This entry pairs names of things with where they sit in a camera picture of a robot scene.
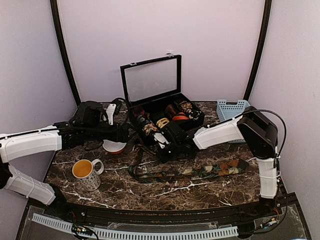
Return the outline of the blue plastic basket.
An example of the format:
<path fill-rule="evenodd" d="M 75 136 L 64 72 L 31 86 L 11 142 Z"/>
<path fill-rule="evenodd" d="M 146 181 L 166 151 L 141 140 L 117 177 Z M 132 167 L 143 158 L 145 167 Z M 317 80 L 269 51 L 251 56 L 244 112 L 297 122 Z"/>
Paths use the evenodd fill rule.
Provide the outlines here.
<path fill-rule="evenodd" d="M 243 113 L 249 106 L 249 102 L 243 99 L 238 100 L 237 102 L 229 102 L 225 99 L 219 99 L 216 104 L 216 113 L 219 121 L 223 122 Z"/>

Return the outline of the camouflage patterned necktie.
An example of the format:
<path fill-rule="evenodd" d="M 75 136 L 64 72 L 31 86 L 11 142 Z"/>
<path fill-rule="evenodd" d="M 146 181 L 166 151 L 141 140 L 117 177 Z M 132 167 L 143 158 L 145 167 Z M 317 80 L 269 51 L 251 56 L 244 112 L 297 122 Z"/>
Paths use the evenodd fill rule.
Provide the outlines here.
<path fill-rule="evenodd" d="M 177 171 L 147 172 L 140 174 L 137 173 L 137 169 L 142 161 L 143 154 L 144 150 L 139 149 L 135 154 L 133 161 L 127 168 L 129 175 L 141 184 L 208 180 L 223 176 L 237 175 L 246 171 L 250 165 L 243 159 L 237 159 L 200 168 L 185 168 Z"/>

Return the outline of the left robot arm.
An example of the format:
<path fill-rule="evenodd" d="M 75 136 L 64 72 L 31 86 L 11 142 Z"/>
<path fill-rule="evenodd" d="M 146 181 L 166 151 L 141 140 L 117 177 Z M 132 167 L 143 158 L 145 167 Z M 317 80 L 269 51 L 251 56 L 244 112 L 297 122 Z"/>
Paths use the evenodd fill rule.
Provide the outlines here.
<path fill-rule="evenodd" d="M 10 161 L 42 152 L 57 152 L 84 145 L 86 142 L 126 144 L 130 138 L 127 120 L 115 123 L 126 100 L 114 99 L 107 108 L 95 101 L 81 102 L 68 121 L 62 121 L 36 130 L 0 136 L 0 187 L 32 198 L 44 205 L 64 201 L 60 189 L 43 183 L 10 165 Z"/>

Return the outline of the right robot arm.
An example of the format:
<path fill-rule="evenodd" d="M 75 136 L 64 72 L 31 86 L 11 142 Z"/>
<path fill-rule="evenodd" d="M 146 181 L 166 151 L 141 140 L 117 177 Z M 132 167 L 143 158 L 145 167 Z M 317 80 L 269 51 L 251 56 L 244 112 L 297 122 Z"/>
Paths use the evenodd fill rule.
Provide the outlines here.
<path fill-rule="evenodd" d="M 278 191 L 279 159 L 284 144 L 278 143 L 278 128 L 265 113 L 271 114 L 272 111 L 249 106 L 237 116 L 203 126 L 193 134 L 171 121 L 153 135 L 159 145 L 157 154 L 165 163 L 180 154 L 194 155 L 215 145 L 245 141 L 258 162 L 260 197 L 273 199 Z"/>

